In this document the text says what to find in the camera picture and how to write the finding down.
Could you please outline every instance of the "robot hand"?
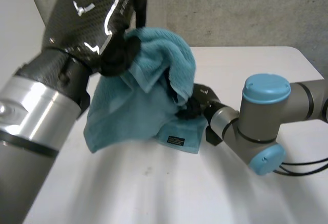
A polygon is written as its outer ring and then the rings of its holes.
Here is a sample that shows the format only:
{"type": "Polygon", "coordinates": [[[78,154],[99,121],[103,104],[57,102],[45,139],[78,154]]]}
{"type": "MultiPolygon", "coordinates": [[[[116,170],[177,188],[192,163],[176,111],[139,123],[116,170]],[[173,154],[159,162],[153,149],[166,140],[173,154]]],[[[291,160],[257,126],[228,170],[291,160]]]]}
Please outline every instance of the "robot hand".
{"type": "Polygon", "coordinates": [[[43,49],[56,48],[83,62],[93,73],[120,75],[140,49],[137,37],[124,39],[133,11],[136,27],[146,23],[147,0],[57,0],[43,49]]]}

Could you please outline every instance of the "wall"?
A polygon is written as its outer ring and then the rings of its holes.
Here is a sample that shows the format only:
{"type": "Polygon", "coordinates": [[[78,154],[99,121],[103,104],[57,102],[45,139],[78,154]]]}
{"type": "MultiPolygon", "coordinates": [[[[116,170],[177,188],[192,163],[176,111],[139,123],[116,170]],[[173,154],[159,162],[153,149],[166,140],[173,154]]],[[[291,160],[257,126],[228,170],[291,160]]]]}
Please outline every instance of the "wall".
{"type": "MultiPolygon", "coordinates": [[[[47,21],[55,0],[35,1],[47,21]]],[[[148,26],[191,46],[292,46],[328,77],[328,0],[149,0],[148,26]]]]}
{"type": "Polygon", "coordinates": [[[0,0],[0,8],[2,89],[19,66],[40,52],[45,25],[33,0],[0,0]]]}

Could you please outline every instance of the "gray concrete wall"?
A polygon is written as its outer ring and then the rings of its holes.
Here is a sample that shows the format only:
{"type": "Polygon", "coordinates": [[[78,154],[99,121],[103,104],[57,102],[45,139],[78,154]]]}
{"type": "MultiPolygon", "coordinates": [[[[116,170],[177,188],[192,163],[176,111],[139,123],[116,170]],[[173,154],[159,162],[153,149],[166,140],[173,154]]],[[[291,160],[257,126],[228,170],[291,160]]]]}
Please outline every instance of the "gray concrete wall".
{"type": "MultiPolygon", "coordinates": [[[[35,2],[47,21],[55,0],[35,2]]],[[[328,0],[149,0],[147,25],[191,46],[292,46],[328,77],[328,0]]]]}

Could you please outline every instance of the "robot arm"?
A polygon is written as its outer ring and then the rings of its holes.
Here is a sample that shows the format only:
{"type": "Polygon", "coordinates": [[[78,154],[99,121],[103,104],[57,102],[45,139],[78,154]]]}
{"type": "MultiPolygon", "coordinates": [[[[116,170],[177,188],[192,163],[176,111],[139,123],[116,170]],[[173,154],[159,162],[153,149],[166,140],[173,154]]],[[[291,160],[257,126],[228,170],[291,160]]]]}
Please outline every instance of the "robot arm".
{"type": "Polygon", "coordinates": [[[257,74],[245,82],[240,113],[219,101],[206,105],[207,141],[217,145],[224,140],[245,164],[263,175],[277,169],[285,158],[283,147],[276,143],[281,124],[311,119],[327,122],[328,83],[321,79],[290,84],[277,75],[257,74]]]}
{"type": "Polygon", "coordinates": [[[42,52],[0,92],[0,222],[22,223],[71,128],[88,108],[90,75],[116,76],[139,52],[124,39],[147,0],[57,0],[42,52]]]}

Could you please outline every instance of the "black cable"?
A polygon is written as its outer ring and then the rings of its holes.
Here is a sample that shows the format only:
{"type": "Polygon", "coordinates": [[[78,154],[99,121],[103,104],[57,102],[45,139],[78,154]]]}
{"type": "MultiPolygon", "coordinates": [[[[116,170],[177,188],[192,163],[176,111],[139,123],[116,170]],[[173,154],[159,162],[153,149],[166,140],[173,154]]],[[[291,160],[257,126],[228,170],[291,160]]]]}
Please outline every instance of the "black cable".
{"type": "Polygon", "coordinates": [[[306,175],[312,175],[312,174],[316,174],[319,173],[325,169],[328,168],[328,164],[316,169],[316,170],[312,170],[309,172],[305,172],[305,173],[296,173],[293,171],[290,171],[288,169],[285,169],[283,166],[279,166],[284,172],[278,171],[278,170],[274,170],[275,173],[280,174],[280,175],[285,175],[285,176],[306,176],[306,175]]]}
{"type": "Polygon", "coordinates": [[[299,162],[299,163],[289,163],[289,162],[283,162],[282,165],[288,165],[288,166],[303,166],[303,165],[312,165],[312,164],[319,164],[321,162],[325,162],[328,161],[328,157],[322,160],[318,160],[318,161],[309,161],[309,162],[299,162]]]}

